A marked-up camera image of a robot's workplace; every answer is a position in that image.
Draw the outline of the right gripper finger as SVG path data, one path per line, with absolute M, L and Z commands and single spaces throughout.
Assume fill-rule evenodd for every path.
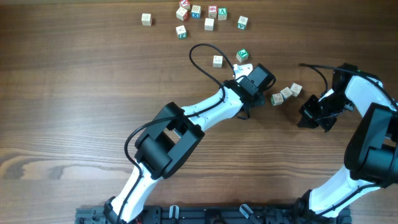
M 337 116 L 338 113 L 321 115 L 317 118 L 317 123 L 325 130 L 325 132 L 328 132 L 336 123 Z
M 317 128 L 319 124 L 311 117 L 303 114 L 300 121 L 297 123 L 298 128 Z

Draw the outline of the wooden picture block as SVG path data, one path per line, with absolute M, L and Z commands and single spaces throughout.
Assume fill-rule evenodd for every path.
M 276 93 L 271 96 L 272 106 L 281 105 L 284 102 L 284 97 L 281 93 Z

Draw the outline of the blue edged wooden block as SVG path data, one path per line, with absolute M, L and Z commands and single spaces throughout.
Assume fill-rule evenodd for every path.
M 290 91 L 292 92 L 294 97 L 297 97 L 300 94 L 301 90 L 302 86 L 297 83 L 293 83 L 290 87 Z

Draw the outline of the blue P wooden block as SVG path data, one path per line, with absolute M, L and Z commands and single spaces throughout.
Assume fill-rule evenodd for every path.
M 291 96 L 293 96 L 293 92 L 290 90 L 289 87 L 285 87 L 284 89 L 282 89 L 280 91 L 280 93 L 282 94 L 282 97 L 284 100 L 289 99 Z

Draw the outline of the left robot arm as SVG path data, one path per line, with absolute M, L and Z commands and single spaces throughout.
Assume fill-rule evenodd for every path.
M 165 105 L 147 125 L 138 128 L 133 172 L 121 193 L 104 205 L 110 223 L 131 223 L 142 211 L 156 184 L 181 168 L 205 131 L 240 111 L 265 103 L 264 92 L 275 76 L 258 64 L 248 75 L 226 80 L 213 96 L 191 106 Z

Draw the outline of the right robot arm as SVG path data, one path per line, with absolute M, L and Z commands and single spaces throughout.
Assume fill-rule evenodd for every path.
M 377 75 L 348 63 L 330 69 L 332 85 L 301 106 L 297 126 L 329 131 L 339 114 L 353 110 L 362 120 L 346 147 L 342 168 L 295 202 L 292 216 L 302 223 L 335 221 L 363 195 L 397 183 L 397 146 L 384 142 L 397 142 L 397 101 Z

